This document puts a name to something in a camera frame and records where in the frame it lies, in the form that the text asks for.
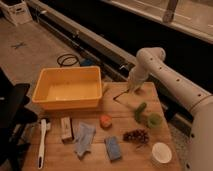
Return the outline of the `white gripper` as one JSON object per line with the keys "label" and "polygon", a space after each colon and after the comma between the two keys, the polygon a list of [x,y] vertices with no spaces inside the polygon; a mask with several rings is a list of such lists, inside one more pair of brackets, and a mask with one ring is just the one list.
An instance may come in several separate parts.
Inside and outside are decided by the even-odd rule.
{"label": "white gripper", "polygon": [[127,89],[129,93],[133,93],[138,90],[142,84],[147,80],[149,74],[148,71],[140,66],[135,66],[129,72],[127,79]]}

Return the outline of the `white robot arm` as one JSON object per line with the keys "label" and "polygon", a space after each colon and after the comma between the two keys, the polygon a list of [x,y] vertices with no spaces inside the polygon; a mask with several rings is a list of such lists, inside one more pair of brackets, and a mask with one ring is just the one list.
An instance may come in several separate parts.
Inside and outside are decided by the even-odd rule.
{"label": "white robot arm", "polygon": [[165,63],[161,47],[141,48],[128,76],[128,90],[136,91],[149,75],[158,79],[194,117],[185,171],[213,171],[213,94]]}

